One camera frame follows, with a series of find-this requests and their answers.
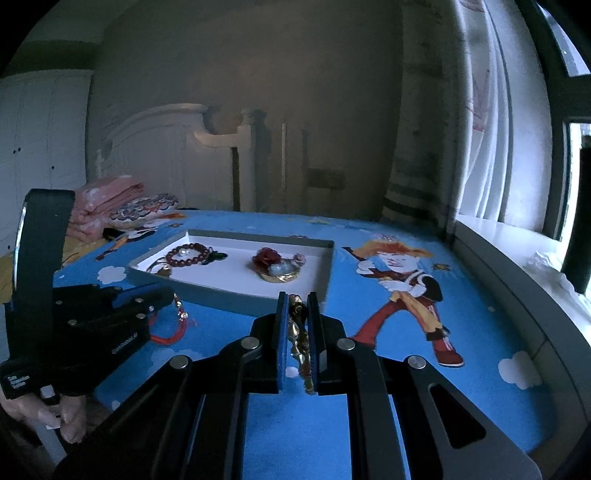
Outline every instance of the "curtain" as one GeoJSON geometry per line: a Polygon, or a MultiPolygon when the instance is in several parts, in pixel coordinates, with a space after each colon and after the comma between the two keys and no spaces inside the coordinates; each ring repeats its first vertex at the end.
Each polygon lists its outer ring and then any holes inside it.
{"type": "Polygon", "coordinates": [[[382,214],[453,233],[498,220],[511,145],[503,52],[482,0],[402,0],[400,122],[382,214]]]}

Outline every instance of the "orange hair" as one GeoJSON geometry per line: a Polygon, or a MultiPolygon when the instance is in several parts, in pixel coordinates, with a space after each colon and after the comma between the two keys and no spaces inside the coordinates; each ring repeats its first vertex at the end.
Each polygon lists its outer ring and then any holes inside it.
{"type": "Polygon", "coordinates": [[[433,254],[427,250],[422,248],[411,248],[399,241],[389,242],[384,240],[370,240],[369,242],[365,242],[361,247],[353,250],[353,254],[361,258],[373,257],[378,253],[411,255],[412,257],[423,258],[431,258],[433,256],[433,254]]]}

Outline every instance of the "white bedpost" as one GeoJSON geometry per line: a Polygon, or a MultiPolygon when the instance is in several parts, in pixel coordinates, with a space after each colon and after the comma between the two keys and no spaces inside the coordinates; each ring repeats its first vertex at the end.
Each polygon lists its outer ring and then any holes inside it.
{"type": "Polygon", "coordinates": [[[103,158],[103,152],[100,148],[96,150],[96,162],[95,162],[95,174],[97,179],[101,179],[103,177],[103,162],[105,159],[103,158]]]}
{"type": "Polygon", "coordinates": [[[240,211],[256,212],[255,128],[252,108],[242,109],[242,125],[236,132],[240,182],[240,211]]]}

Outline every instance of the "blue bedsheet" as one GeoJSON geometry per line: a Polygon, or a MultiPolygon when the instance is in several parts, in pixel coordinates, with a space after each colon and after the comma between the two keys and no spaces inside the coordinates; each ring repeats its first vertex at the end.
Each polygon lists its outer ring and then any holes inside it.
{"type": "MultiPolygon", "coordinates": [[[[422,355],[526,452],[554,433],[550,392],[540,384],[532,365],[524,367],[524,358],[528,361],[523,353],[524,342],[490,295],[436,238],[348,220],[259,213],[186,213],[188,218],[174,220],[182,225],[171,228],[173,221],[165,223],[155,234],[124,245],[103,261],[95,261],[91,254],[65,267],[56,272],[55,285],[97,283],[101,269],[115,267],[115,275],[110,269],[111,275],[103,274],[100,280],[115,278],[119,281],[110,285],[132,287],[118,267],[188,228],[330,239],[335,242],[335,254],[324,313],[340,319],[347,334],[353,336],[387,304],[391,293],[377,280],[360,275],[356,271],[358,260],[342,247],[356,249],[372,239],[395,238],[432,254],[420,258],[419,268],[440,285],[443,299],[437,302],[437,311],[465,364],[460,368],[438,365],[431,342],[405,310],[396,312],[384,323],[376,338],[377,354],[397,360],[411,354],[422,355]]],[[[185,307],[197,325],[190,326],[177,344],[163,347],[149,343],[121,365],[95,392],[107,408],[117,408],[171,356],[179,352],[193,359],[215,355],[227,343],[247,335],[254,319],[196,304],[185,303],[185,307]]],[[[176,311],[170,306],[161,312],[153,333],[169,336],[175,329],[176,311]]],[[[288,365],[295,365],[291,358],[288,365]]],[[[280,395],[252,395],[244,462],[245,480],[292,476],[301,480],[350,478],[346,398],[309,396],[299,378],[286,378],[280,395]]]]}

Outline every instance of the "yellow blanket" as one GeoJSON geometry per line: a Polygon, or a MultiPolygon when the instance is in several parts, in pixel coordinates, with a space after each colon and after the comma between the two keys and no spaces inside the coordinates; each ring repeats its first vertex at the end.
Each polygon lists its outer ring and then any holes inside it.
{"type": "MultiPolygon", "coordinates": [[[[75,238],[66,237],[64,252],[61,258],[62,264],[67,265],[75,262],[80,257],[102,247],[107,243],[100,239],[91,244],[85,244],[75,238]]],[[[0,257],[0,303],[6,303],[12,295],[12,254],[0,257]]]]}

